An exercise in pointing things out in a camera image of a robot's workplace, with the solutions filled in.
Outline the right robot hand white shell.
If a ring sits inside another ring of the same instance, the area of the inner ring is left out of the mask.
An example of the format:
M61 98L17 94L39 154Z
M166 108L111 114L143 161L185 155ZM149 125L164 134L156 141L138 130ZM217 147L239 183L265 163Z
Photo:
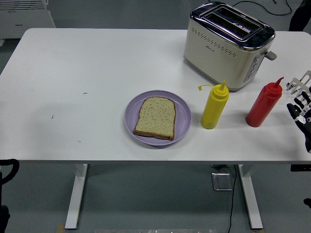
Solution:
M288 103L287 109L296 126L305 136L305 146L308 153L311 152L311 99L303 91L302 100L294 98L295 104Z

